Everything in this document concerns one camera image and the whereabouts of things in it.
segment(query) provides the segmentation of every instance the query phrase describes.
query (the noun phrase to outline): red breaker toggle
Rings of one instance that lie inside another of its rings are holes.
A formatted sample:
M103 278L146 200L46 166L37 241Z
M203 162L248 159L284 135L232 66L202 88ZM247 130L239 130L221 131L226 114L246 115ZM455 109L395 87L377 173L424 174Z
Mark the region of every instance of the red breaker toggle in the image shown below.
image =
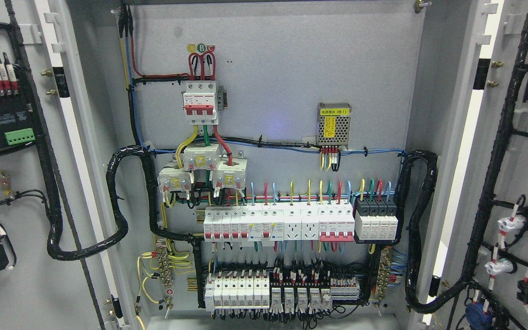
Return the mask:
M212 105L203 105L203 104L189 104L185 106L185 110L187 111L187 115L192 116L193 112L195 112L198 116L204 115L204 111L207 112L207 115L212 116L213 115L213 109L214 106Z
M354 232L329 232L329 235L326 232L322 232L319 236L321 242L354 242Z

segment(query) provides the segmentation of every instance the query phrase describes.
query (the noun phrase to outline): breaker label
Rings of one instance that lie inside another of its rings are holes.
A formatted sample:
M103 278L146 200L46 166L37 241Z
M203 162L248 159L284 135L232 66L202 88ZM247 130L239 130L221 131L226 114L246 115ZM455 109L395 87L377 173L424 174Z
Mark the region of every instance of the breaker label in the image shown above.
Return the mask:
M321 116L349 116L350 109L346 107L324 108L319 110Z
M336 136L336 118L333 116L325 117L325 126L323 127L323 136L325 138L335 138Z

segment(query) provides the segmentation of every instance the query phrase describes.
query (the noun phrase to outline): green wire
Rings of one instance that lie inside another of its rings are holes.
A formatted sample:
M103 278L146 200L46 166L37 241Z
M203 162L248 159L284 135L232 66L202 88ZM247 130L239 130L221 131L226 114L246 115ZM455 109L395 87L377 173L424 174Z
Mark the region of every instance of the green wire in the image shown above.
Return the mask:
M207 125L203 125L203 138L205 139L205 147L211 146L209 142L209 133L207 132Z
M370 201L373 201L374 199L374 180L373 178L370 179L370 190L369 190L369 194L370 194Z
M329 181L329 185L327 185L327 196L329 196L329 205L331 205L331 193L333 192L333 184L331 184L331 181Z

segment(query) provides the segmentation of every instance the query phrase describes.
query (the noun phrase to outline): red wire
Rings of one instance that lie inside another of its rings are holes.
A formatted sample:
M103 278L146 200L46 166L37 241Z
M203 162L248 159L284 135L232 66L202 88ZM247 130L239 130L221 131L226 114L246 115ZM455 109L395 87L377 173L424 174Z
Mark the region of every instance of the red wire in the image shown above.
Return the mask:
M341 204L341 181L337 185L337 204Z
M188 76L188 73L178 73L176 75L143 75L138 71L138 67L136 67L136 52L134 52L134 36L130 37L130 45L132 46L132 66L134 67L135 73L137 73L140 77L146 77L146 78L168 78L168 77L178 77L178 76Z
M191 71L190 79L191 81L195 80L195 70L193 69L193 57L197 58L197 63L201 64L201 80L205 80L205 65L203 64L203 57L197 53L190 53L188 57L189 70Z
M203 59L203 57L207 54L211 55L211 59L213 60L213 70L211 70L211 80L214 81L215 80L215 55L213 54L211 50L207 50L207 52L204 52L203 55L201 55L201 59Z
M264 205L268 205L268 182L264 182Z
M375 193L378 191L378 187L380 187L380 193L378 194L378 201L380 201L380 198L382 197L382 180L378 180L378 182L376 182L376 189L374 190Z
M215 135L215 138L218 140L219 143L221 143L221 146L225 149L225 152L227 152L228 154L228 166L233 165L231 150L229 150L229 147L227 146L226 142L221 138L220 132L217 131L217 125L213 125L213 135Z

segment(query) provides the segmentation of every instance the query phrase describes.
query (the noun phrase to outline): power outlet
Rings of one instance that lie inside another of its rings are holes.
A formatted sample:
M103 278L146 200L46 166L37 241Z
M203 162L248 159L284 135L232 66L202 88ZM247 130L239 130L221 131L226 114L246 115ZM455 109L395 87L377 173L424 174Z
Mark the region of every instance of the power outlet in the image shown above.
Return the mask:
M302 221L302 237L305 240L317 240L319 238L319 222L311 221L306 222Z

